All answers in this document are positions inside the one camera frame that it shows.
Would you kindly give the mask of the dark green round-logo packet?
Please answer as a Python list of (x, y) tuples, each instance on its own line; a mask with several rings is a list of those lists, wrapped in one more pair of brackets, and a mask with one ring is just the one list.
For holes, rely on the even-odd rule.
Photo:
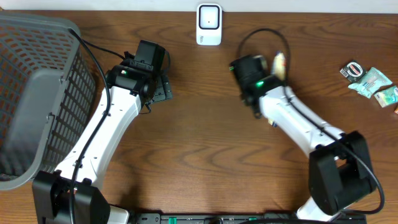
[(340, 73), (351, 83), (358, 82), (367, 70), (356, 60), (352, 60), (340, 69)]

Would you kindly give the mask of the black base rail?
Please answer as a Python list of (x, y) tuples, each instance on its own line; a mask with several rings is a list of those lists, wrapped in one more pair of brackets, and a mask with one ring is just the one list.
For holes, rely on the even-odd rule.
[(237, 223), (340, 223), (367, 224), (364, 215), (309, 215), (290, 211), (265, 213), (132, 213), (128, 224), (237, 224)]

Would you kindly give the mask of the cream blue snack bag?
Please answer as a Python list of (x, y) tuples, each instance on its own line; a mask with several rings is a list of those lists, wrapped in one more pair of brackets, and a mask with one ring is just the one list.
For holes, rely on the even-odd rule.
[(277, 77), (281, 82), (282, 85), (277, 87), (276, 89), (272, 90), (270, 94), (268, 94), (268, 98), (271, 99), (273, 112), (271, 113), (271, 117), (268, 117), (268, 122), (273, 127), (277, 127), (277, 123), (274, 121), (273, 117), (279, 113), (283, 112), (284, 103), (285, 103), (285, 76), (286, 76), (286, 58), (282, 52), (277, 52), (276, 56), (274, 57), (271, 74)]

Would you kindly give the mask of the green Kleenex tissue pack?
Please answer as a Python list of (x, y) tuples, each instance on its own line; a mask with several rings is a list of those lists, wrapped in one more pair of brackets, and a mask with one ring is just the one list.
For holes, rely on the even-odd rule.
[(389, 87), (379, 91), (374, 95), (375, 99), (382, 108), (397, 103), (397, 86)]

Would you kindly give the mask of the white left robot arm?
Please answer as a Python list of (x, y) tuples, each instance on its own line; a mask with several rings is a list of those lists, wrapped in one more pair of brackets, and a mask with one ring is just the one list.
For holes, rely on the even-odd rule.
[(110, 160), (143, 106), (172, 99), (168, 68), (116, 65), (98, 107), (73, 149), (32, 190), (38, 223), (128, 223), (131, 213), (107, 202), (101, 188)]

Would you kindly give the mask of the grey plastic mesh basket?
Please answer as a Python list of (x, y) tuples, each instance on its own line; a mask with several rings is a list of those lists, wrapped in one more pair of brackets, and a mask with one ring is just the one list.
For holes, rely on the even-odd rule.
[(1, 13), (1, 189), (52, 172), (86, 127), (96, 82), (72, 21)]

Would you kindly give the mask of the white barcode scanner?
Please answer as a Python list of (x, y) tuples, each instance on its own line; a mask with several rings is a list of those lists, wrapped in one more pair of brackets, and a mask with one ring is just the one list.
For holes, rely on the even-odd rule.
[(196, 41), (198, 45), (216, 46), (222, 40), (223, 10), (219, 4), (202, 3), (197, 7)]

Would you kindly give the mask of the mint green snack packet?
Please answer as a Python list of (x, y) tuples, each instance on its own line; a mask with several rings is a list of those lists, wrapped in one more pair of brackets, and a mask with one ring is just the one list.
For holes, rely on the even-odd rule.
[(356, 83), (348, 86), (351, 90), (356, 90), (358, 94), (370, 98), (382, 86), (391, 85), (392, 81), (385, 76), (378, 69), (371, 67), (371, 69)]

